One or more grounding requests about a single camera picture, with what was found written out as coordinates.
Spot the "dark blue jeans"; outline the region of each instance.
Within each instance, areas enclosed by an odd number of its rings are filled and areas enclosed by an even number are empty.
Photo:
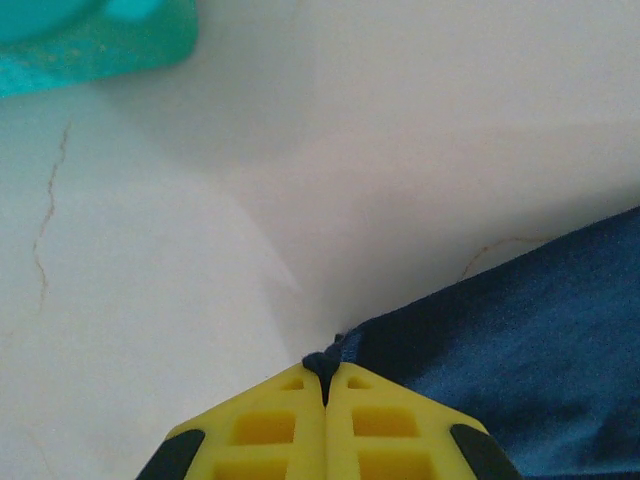
[[[640,208],[369,320],[327,353],[477,418],[525,476],[640,471]]]

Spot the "teal plastic object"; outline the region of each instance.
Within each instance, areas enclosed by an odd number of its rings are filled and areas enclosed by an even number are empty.
[[[0,97],[170,65],[197,36],[195,0],[0,0]]]

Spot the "white floor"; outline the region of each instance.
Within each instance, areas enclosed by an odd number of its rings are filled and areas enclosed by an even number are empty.
[[[132,478],[334,333],[640,203],[636,2],[200,10],[175,69],[0,101],[3,478]]]

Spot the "rectangular hole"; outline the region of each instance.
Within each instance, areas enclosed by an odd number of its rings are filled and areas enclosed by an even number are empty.
[[[294,378],[289,383],[285,383],[282,387],[283,390],[302,390],[304,383],[301,378]]]
[[[347,382],[347,388],[351,388],[353,390],[365,390],[371,388],[367,382],[358,377],[351,377]]]
[[[410,410],[397,407],[358,407],[353,410],[356,437],[417,437],[418,426]]]
[[[292,412],[251,412],[236,420],[231,444],[292,443],[295,429],[296,416]]]
[[[262,462],[221,462],[216,465],[214,480],[285,480],[286,460]]]
[[[365,451],[358,454],[360,480],[435,480],[426,453]]]

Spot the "blue fabric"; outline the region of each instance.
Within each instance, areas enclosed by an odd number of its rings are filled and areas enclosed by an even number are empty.
[[[525,476],[640,471],[640,208],[369,320],[327,353],[477,418]]]

